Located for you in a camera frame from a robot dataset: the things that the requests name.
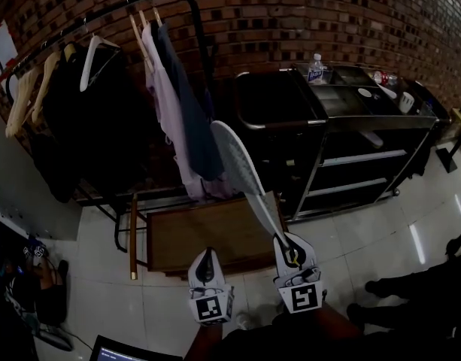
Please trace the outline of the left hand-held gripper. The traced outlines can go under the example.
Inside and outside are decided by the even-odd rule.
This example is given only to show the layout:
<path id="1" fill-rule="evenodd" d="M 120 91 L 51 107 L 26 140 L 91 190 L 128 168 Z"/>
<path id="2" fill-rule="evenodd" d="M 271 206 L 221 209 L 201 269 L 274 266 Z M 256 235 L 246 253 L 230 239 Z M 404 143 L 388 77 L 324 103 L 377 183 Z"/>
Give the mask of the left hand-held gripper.
<path id="1" fill-rule="evenodd" d="M 197 255 L 188 270 L 188 281 L 194 287 L 190 289 L 189 304 L 197 323 L 214 326 L 232 320 L 234 287 L 225 284 L 215 249 L 209 247 Z"/>

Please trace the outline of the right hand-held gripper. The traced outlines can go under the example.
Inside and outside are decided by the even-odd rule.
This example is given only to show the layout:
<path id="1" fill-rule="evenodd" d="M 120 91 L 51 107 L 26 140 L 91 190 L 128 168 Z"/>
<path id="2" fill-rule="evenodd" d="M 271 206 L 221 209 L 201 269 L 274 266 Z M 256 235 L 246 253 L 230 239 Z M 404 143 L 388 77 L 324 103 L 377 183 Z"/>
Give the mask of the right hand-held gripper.
<path id="1" fill-rule="evenodd" d="M 274 285 L 291 314 L 321 308 L 324 298 L 323 282 L 320 279 L 321 271 L 319 268 L 309 268 L 317 266 L 314 248 L 306 240 L 293 233 L 287 234 L 287 242 L 291 248 L 291 263 L 300 269 L 305 269 L 288 275 L 291 270 L 288 249 L 275 235 L 273 245 L 278 278 L 275 278 Z"/>

